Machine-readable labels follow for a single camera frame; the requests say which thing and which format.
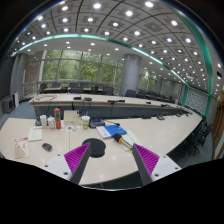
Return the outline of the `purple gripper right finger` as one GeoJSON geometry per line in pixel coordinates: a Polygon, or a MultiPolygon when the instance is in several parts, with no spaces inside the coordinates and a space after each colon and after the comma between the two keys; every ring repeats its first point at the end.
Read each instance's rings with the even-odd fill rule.
{"type": "Polygon", "coordinates": [[[181,170],[181,167],[169,156],[159,156],[137,144],[133,145],[132,154],[137,164],[143,185],[150,184],[181,170]]]}

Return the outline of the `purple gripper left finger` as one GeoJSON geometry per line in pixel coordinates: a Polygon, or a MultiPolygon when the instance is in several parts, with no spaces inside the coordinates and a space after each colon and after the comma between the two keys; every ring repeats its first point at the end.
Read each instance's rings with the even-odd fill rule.
{"type": "Polygon", "coordinates": [[[42,169],[65,180],[78,184],[91,154],[91,144],[86,143],[62,155],[57,154],[47,161],[42,169]]]}

